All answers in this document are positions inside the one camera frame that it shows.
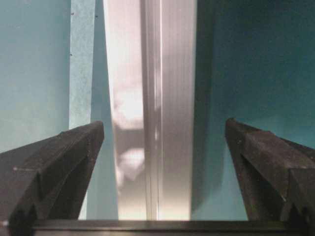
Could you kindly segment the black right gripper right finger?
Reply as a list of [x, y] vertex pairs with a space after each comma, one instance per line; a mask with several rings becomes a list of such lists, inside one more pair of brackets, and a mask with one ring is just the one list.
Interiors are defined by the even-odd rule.
[[225, 139], [247, 217], [315, 234], [315, 151], [229, 118]]

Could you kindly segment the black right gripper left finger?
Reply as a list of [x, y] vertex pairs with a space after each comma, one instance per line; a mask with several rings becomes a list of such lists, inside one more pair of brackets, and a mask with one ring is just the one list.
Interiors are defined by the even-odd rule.
[[1, 235], [30, 236], [36, 220], [77, 219], [103, 140], [95, 121], [1, 153]]

